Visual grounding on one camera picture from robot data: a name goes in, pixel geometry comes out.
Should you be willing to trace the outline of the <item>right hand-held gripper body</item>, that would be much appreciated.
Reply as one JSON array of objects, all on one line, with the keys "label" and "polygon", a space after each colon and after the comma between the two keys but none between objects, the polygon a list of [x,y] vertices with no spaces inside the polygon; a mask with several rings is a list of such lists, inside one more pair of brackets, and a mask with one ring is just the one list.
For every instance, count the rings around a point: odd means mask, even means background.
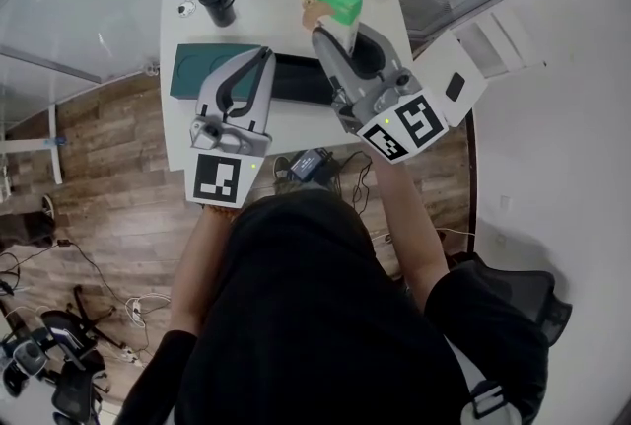
[{"label": "right hand-held gripper body", "polygon": [[363,86],[345,88],[336,77],[330,81],[332,107],[346,132],[391,164],[418,155],[448,131],[434,97],[406,68]]}]

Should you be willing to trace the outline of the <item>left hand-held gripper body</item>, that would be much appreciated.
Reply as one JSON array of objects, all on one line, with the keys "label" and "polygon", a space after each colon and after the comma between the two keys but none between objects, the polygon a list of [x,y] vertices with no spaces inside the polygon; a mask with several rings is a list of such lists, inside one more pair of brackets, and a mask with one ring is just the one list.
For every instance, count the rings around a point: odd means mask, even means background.
[{"label": "left hand-held gripper body", "polygon": [[266,133],[196,117],[185,161],[186,199],[241,208],[272,143]]}]

